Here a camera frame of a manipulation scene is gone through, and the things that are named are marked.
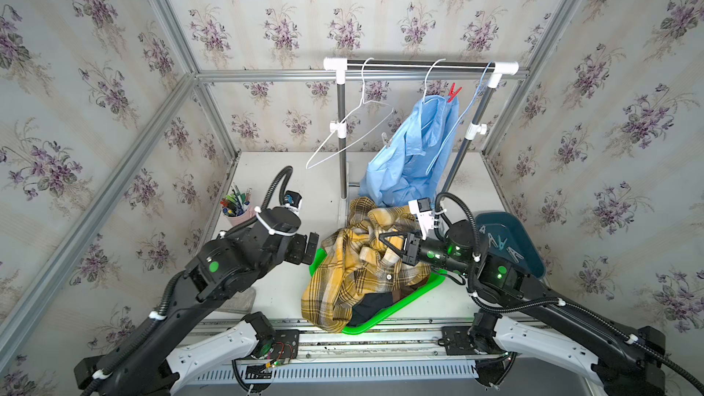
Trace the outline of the yellow plaid shirt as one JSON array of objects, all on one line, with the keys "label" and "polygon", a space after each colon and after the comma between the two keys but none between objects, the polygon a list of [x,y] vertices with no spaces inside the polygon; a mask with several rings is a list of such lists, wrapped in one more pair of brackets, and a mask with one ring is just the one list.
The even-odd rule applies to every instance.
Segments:
[{"label": "yellow plaid shirt", "polygon": [[346,226],[321,243],[326,258],[302,295],[302,317],[324,331],[340,333],[366,295],[390,293],[399,298],[424,285],[431,275],[429,265],[406,265],[379,241],[385,232],[418,229],[408,206],[382,207],[366,196],[353,200]]}]

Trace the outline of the light blue shirt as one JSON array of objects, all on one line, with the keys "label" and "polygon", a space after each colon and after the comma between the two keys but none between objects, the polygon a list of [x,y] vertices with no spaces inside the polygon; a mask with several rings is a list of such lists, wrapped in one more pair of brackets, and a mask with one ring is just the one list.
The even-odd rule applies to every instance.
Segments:
[{"label": "light blue shirt", "polygon": [[435,197],[452,151],[441,145],[444,118],[433,103],[418,101],[392,136],[390,148],[368,163],[359,196],[388,207]]}]

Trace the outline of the grey clothespin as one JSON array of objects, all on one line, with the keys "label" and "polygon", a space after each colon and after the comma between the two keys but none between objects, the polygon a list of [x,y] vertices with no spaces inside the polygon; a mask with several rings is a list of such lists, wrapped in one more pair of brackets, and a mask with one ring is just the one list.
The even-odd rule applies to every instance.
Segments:
[{"label": "grey clothespin", "polygon": [[489,245],[491,247],[497,248],[498,247],[497,241],[491,233],[488,234],[488,238],[489,238]]},{"label": "grey clothespin", "polygon": [[512,247],[508,247],[507,251],[515,263],[520,264],[524,260],[524,256]]}]

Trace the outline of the teal clothespin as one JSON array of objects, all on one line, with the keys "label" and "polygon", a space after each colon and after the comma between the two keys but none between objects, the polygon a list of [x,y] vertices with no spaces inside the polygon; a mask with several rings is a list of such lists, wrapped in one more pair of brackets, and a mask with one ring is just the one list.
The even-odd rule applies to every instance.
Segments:
[{"label": "teal clothespin", "polygon": [[497,236],[496,242],[497,242],[497,248],[500,250],[504,250],[504,248],[508,242],[508,239],[507,238],[502,239],[501,236]]}]

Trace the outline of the light blue wire hanger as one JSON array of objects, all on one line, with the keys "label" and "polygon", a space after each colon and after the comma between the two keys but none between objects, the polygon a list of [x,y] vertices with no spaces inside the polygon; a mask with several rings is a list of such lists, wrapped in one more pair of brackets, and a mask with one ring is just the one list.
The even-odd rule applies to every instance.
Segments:
[{"label": "light blue wire hanger", "polygon": [[452,103],[448,103],[448,94],[425,94],[425,102],[433,103],[440,115],[445,116],[442,122],[443,130],[441,131],[441,139],[443,139],[441,145],[444,150],[452,150],[456,135],[458,135],[461,126],[465,124],[465,118],[468,115],[472,115],[472,119],[466,124],[467,129],[462,139],[463,142],[469,144],[476,137],[485,136],[489,131],[489,125],[482,123],[481,119],[505,72],[502,69],[502,64],[498,62],[488,62],[482,64],[481,67],[481,77],[478,79],[475,91],[463,111],[460,111],[461,105],[458,102],[458,96]]}]

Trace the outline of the dark multicolour plaid shirt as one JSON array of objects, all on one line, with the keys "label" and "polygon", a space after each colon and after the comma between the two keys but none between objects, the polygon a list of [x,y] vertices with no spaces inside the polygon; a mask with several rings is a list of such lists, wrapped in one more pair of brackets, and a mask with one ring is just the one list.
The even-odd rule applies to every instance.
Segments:
[{"label": "dark multicolour plaid shirt", "polygon": [[386,293],[368,293],[355,304],[352,317],[347,327],[360,327],[374,320],[379,313],[398,304],[409,294],[408,290],[387,291]]}]

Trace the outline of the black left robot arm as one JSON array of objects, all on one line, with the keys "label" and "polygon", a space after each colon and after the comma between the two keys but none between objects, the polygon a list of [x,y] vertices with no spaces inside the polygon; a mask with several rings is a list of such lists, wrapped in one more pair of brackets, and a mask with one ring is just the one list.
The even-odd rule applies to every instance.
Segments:
[{"label": "black left robot arm", "polygon": [[86,357],[74,368],[84,395],[174,395],[228,359],[244,359],[272,345],[275,330],[260,312],[204,341],[182,346],[205,317],[247,291],[275,267],[310,265],[319,236],[299,233],[302,197],[287,188],[293,168],[274,178],[254,216],[207,242],[167,283],[159,304],[115,349]]}]

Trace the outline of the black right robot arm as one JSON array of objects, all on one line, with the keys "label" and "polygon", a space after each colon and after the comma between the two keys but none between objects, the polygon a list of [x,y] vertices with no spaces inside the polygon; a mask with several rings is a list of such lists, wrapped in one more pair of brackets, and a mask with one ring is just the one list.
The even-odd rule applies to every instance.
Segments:
[{"label": "black right robot arm", "polygon": [[456,275],[478,306],[463,340],[490,359],[477,378],[499,386],[520,355],[571,371],[608,395],[663,395],[665,369],[698,392],[702,382],[667,357],[665,335],[608,319],[542,281],[546,268],[521,221],[494,211],[472,214],[450,192],[409,203],[417,231],[390,231],[379,241],[409,266]]}]

